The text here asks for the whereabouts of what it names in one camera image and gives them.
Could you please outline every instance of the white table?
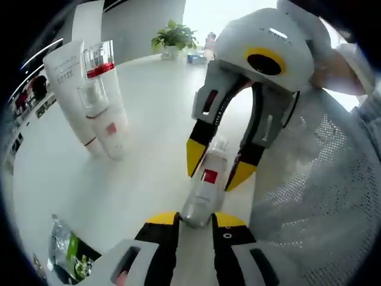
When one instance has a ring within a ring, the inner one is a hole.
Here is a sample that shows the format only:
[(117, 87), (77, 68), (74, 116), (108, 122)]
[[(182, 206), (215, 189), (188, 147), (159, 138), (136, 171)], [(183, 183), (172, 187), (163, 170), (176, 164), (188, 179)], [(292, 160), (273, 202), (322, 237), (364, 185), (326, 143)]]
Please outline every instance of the white table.
[[(117, 67), (129, 119), (125, 161), (94, 159), (76, 139), (54, 104), (33, 124), (15, 159), (14, 204), (26, 251), (42, 264), (48, 258), (52, 214), (57, 214), (94, 249), (106, 252), (134, 238), (158, 213), (180, 211), (189, 192), (186, 141), (195, 92), (206, 66), (185, 59), (147, 57)], [(251, 90), (229, 105), (219, 132), (228, 138), (230, 166), (251, 113)], [(248, 222), (254, 176), (226, 195), (223, 211)], [(173, 285), (212, 285), (211, 229), (182, 229)]]

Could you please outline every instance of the white wall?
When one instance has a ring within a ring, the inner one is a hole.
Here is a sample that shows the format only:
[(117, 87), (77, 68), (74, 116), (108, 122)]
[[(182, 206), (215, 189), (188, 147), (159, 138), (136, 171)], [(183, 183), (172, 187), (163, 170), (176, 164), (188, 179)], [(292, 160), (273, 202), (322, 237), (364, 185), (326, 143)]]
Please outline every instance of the white wall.
[(183, 20), (186, 0), (129, 0), (104, 13), (102, 41), (114, 40), (115, 63), (153, 54), (151, 39), (169, 19)]
[(183, 23), (197, 30), (200, 45), (205, 44), (209, 32), (217, 36), (232, 20), (262, 8), (276, 8), (277, 0), (187, 0)]

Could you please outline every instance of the white tube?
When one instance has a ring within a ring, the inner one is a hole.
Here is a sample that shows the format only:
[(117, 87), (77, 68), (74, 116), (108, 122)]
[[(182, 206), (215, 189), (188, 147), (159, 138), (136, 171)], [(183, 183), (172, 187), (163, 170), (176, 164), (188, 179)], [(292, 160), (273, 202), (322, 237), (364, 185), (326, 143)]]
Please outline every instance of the white tube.
[(79, 141), (93, 154), (99, 142), (82, 108), (77, 88), (85, 84), (83, 41), (73, 41), (52, 51), (45, 58), (46, 74), (55, 97)]

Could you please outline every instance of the clear plastic bottle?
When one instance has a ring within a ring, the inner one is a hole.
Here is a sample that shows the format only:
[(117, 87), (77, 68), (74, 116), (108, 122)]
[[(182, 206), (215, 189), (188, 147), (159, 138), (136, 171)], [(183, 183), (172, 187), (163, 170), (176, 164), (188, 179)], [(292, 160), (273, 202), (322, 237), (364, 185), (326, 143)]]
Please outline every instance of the clear plastic bottle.
[(208, 150), (195, 176), (181, 217), (187, 225), (203, 228), (218, 211), (224, 196), (223, 178), (227, 167), (227, 140), (218, 138)]

